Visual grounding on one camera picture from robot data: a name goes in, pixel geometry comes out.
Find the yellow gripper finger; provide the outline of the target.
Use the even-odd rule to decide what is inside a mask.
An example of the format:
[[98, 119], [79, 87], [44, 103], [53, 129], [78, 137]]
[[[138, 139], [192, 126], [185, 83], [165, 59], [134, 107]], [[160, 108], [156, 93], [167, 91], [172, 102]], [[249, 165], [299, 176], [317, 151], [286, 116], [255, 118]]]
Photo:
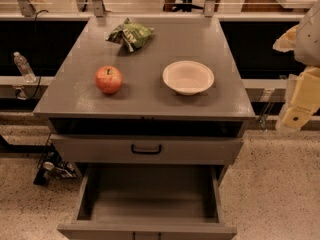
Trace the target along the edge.
[[281, 133], [299, 131], [319, 109], [320, 68], [307, 66], [298, 76], [289, 76], [275, 128]]
[[279, 52], [288, 52], [295, 49], [296, 31], [295, 25], [282, 34], [273, 44], [273, 49]]

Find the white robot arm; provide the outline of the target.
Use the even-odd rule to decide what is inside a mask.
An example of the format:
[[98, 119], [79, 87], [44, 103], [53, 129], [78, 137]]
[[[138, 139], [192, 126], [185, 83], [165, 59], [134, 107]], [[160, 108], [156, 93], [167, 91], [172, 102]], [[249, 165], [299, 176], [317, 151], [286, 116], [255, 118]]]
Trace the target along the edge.
[[293, 51], [295, 60], [306, 66], [298, 76], [290, 75], [287, 80], [285, 104], [276, 123], [279, 132], [299, 131], [320, 108], [319, 24], [319, 10], [312, 8], [273, 44], [276, 51]]

